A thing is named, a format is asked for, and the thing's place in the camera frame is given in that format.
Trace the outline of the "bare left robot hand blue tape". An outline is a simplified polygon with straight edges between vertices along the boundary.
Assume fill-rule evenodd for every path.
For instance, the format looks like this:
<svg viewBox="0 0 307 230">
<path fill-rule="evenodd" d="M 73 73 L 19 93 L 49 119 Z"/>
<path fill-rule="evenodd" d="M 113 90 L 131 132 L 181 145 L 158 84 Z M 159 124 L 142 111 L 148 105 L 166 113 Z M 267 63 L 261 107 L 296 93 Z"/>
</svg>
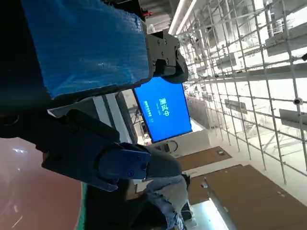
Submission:
<svg viewBox="0 0 307 230">
<path fill-rule="evenodd" d="M 84 112 L 57 118 L 48 111 L 188 75 L 178 39 L 148 34 L 129 11 L 100 0 L 0 3 L 0 136 L 33 143 L 50 171 L 109 192 L 120 179 L 180 175 L 174 157 L 120 142 L 117 130 Z"/>
</svg>

